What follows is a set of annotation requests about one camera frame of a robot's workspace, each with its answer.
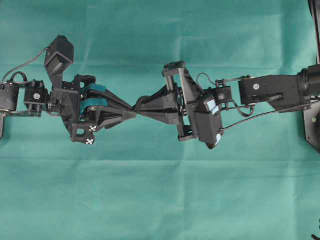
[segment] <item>wire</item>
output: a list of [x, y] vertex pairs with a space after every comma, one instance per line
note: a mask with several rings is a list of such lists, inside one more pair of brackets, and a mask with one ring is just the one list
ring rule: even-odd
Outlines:
[[18, 74], [23, 77], [23, 83], [26, 84], [26, 82], [28, 82], [28, 78], [27, 78], [26, 74], [25, 74], [24, 72], [22, 72], [22, 71], [17, 71], [17, 72], [15, 72], [15, 73], [11, 76], [10, 81], [13, 82], [13, 81], [15, 80], [15, 77], [16, 77]]
[[208, 78], [208, 81], [217, 87], [217, 85], [216, 85], [213, 81], [211, 81], [209, 75], [206, 74], [205, 72], [200, 72], [200, 73], [198, 74], [198, 76], [196, 77], [196, 83], [197, 83], [198, 85], [199, 85], [199, 77], [200, 77], [200, 75], [205, 75], [205, 76]]
[[8, 71], [8, 72], [6, 73], [6, 75], [4, 75], [4, 77], [2, 78], [0, 84], [2, 84], [2, 83], [6, 80], [6, 77], [8, 77], [8, 75], [12, 74], [13, 72], [17, 71], [18, 69], [21, 69], [21, 68], [29, 65], [30, 63], [34, 62], [35, 60], [37, 60], [37, 59], [38, 59], [46, 50], [48, 50], [48, 49], [49, 49], [49, 47], [46, 47], [46, 48], [42, 49], [42, 50], [37, 54], [37, 56], [35, 56], [34, 58], [32, 58], [32, 59], [30, 59], [29, 61], [27, 61], [27, 62], [25, 62], [25, 63], [23, 63], [23, 64], [15, 67], [15, 68], [11, 69], [10, 71]]
[[250, 106], [250, 113], [247, 114], [243, 111], [241, 111], [240, 107], [238, 106], [238, 104], [236, 103], [235, 100], [232, 100], [232, 103], [234, 104], [234, 106], [236, 107], [237, 111], [239, 112], [239, 114], [244, 117], [244, 118], [248, 118], [250, 116], [252, 116], [255, 113], [255, 105], [251, 105]]
[[265, 112], [265, 113], [261, 113], [261, 114], [258, 114], [258, 115], [255, 115], [255, 116], [252, 116], [252, 117], [249, 117], [247, 119], [244, 119], [242, 121], [238, 121], [234, 124], [231, 124], [230, 126], [227, 126], [227, 127], [224, 127], [224, 128], [221, 128], [221, 130], [228, 130], [230, 128], [233, 128], [234, 126], [236, 125], [239, 125], [239, 124], [242, 124], [242, 123], [245, 123], [247, 121], [250, 121], [250, 120], [253, 120], [253, 119], [256, 119], [256, 118], [259, 118], [259, 117], [263, 117], [263, 116], [266, 116], [266, 115], [269, 115], [269, 114], [275, 114], [275, 113], [280, 113], [280, 112], [286, 112], [286, 111], [290, 111], [290, 110], [294, 110], [296, 108], [303, 108], [303, 107], [309, 107], [310, 105], [313, 105], [313, 104], [316, 104], [316, 103], [319, 103], [320, 100], [317, 100], [317, 101], [314, 101], [314, 102], [310, 102], [310, 103], [306, 103], [306, 104], [301, 104], [301, 105], [298, 105], [298, 106], [292, 106], [292, 107], [289, 107], [289, 108], [284, 108], [284, 109], [280, 109], [280, 110], [274, 110], [274, 111], [269, 111], [269, 112]]

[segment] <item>teal pad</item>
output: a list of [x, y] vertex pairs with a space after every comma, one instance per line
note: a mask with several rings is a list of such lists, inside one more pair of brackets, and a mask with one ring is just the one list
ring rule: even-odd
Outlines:
[[89, 98], [80, 102], [80, 115], [90, 106], [108, 106], [108, 101], [104, 98]]
[[85, 93], [88, 92], [89, 90], [95, 90], [95, 91], [99, 91], [99, 92], [104, 92], [106, 90], [106, 87], [103, 85], [98, 85], [95, 83], [91, 83], [88, 86], [82, 88], [80, 90], [81, 93]]

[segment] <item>black plastic part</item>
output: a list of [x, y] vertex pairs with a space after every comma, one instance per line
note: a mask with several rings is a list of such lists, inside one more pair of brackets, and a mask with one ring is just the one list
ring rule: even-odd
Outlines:
[[49, 101], [48, 90], [43, 81], [33, 81], [29, 87], [25, 88], [24, 104], [28, 112], [35, 112], [41, 116], [41, 112], [47, 109]]
[[306, 98], [299, 86], [299, 76], [269, 75], [239, 81], [243, 105], [268, 102], [275, 110], [282, 110], [306, 104]]
[[44, 67], [53, 88], [62, 88], [63, 72], [74, 63], [74, 46], [65, 36], [59, 35], [46, 52]]
[[5, 115], [0, 113], [0, 139], [4, 137], [5, 133]]
[[210, 94], [198, 101], [200, 103], [194, 112], [194, 117], [199, 141], [206, 143], [208, 148], [212, 149], [218, 144], [219, 135], [221, 137], [221, 111], [216, 105], [215, 98]]
[[[316, 55], [316, 64], [320, 68], [320, 0], [308, 0], [311, 16], [314, 22], [315, 27], [315, 36], [316, 36], [316, 45], [317, 45], [317, 55]], [[308, 72], [318, 71], [315, 67]], [[318, 91], [319, 81], [314, 76], [312, 77], [311, 89]], [[318, 152], [320, 152], [320, 103], [316, 103], [312, 106], [311, 109], [303, 111], [303, 120], [304, 120], [304, 133], [306, 141], [314, 147]]]
[[0, 84], [0, 110], [15, 111], [17, 109], [19, 88], [9, 82]]
[[210, 89], [210, 92], [214, 96], [214, 99], [218, 105], [231, 103], [233, 101], [230, 86], [217, 87], [214, 89]]

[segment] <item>wrinkled fabric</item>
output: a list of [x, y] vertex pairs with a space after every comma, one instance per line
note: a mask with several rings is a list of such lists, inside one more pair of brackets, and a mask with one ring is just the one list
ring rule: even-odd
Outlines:
[[[184, 60], [195, 79], [296, 75], [315, 64], [306, 0], [1, 0], [0, 72], [65, 35], [64, 73], [134, 105]], [[23, 71], [51, 83], [44, 56]], [[212, 87], [200, 77], [204, 88]], [[236, 83], [233, 97], [240, 103]], [[20, 109], [23, 109], [22, 97]], [[266, 103], [257, 113], [270, 111]], [[222, 115], [224, 126], [242, 119]], [[319, 232], [320, 155], [302, 114], [238, 125], [209, 150], [179, 142], [175, 126], [137, 116], [72, 143], [62, 120], [10, 118], [0, 140], [0, 239], [311, 239]]]

